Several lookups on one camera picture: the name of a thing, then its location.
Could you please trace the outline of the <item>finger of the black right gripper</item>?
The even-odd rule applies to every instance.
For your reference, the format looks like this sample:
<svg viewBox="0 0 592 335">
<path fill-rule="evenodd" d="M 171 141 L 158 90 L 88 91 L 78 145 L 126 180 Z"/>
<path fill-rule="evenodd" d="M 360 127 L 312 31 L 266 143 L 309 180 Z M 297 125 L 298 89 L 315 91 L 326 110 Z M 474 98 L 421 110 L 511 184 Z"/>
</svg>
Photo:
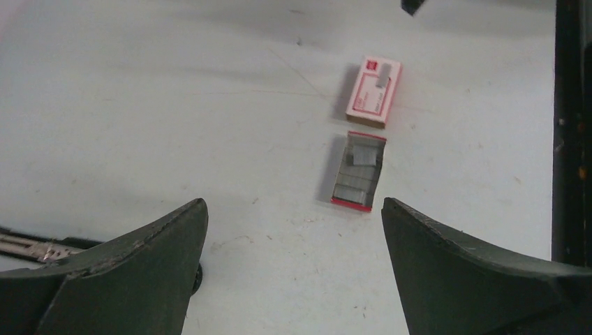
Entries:
<svg viewBox="0 0 592 335">
<path fill-rule="evenodd" d="M 425 0 L 401 0 L 401 8 L 411 16 L 422 7 Z"/>
</svg>

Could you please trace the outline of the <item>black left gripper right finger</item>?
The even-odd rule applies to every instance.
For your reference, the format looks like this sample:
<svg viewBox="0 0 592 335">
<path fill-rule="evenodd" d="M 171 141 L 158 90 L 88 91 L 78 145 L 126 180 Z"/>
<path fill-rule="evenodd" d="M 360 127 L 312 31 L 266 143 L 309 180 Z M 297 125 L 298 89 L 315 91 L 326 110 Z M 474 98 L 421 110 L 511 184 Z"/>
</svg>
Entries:
<svg viewBox="0 0 592 335">
<path fill-rule="evenodd" d="M 385 198 L 410 334 L 590 334 L 591 270 L 516 253 Z"/>
</svg>

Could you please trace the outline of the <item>silver staple strip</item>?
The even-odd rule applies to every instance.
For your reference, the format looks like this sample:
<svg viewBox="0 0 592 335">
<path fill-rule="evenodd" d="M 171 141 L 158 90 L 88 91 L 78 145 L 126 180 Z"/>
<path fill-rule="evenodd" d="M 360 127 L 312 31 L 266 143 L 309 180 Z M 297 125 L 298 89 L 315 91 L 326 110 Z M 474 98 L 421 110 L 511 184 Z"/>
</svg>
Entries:
<svg viewBox="0 0 592 335">
<path fill-rule="evenodd" d="M 378 160 L 378 148 L 356 145 L 352 148 L 354 166 L 375 166 Z"/>
</svg>

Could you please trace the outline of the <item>white red staple box sleeve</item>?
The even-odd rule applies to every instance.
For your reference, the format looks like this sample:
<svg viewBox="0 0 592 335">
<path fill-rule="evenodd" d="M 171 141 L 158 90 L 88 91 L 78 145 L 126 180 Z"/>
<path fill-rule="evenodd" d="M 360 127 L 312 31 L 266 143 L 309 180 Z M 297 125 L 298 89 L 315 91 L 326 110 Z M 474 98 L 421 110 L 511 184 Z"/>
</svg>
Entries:
<svg viewBox="0 0 592 335">
<path fill-rule="evenodd" d="M 402 72 L 398 61 L 367 56 L 361 63 L 346 108 L 346 119 L 377 129 L 387 125 Z"/>
</svg>

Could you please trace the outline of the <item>staple box tray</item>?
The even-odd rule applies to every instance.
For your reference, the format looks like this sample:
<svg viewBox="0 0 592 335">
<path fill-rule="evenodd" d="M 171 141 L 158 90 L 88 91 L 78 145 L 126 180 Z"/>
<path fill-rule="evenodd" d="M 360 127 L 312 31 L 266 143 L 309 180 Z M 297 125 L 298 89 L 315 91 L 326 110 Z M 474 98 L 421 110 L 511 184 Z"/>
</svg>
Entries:
<svg viewBox="0 0 592 335">
<path fill-rule="evenodd" d="M 332 204 L 365 213 L 372 211 L 374 196 L 383 168 L 386 144 L 387 139 L 381 136 L 358 131 L 347 132 L 330 197 Z M 377 147 L 377 164 L 375 166 L 354 166 L 352 148 L 356 145 Z"/>
</svg>

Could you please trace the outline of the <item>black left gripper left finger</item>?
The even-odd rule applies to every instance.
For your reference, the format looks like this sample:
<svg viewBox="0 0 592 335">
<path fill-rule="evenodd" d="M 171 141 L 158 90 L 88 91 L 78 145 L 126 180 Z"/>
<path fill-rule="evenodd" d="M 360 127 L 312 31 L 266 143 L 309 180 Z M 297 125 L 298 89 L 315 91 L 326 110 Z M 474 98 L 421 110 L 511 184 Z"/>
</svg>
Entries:
<svg viewBox="0 0 592 335">
<path fill-rule="evenodd" d="M 105 242 L 2 228 L 2 256 L 36 268 L 1 272 L 1 333 L 180 334 L 208 219 L 197 198 Z"/>
</svg>

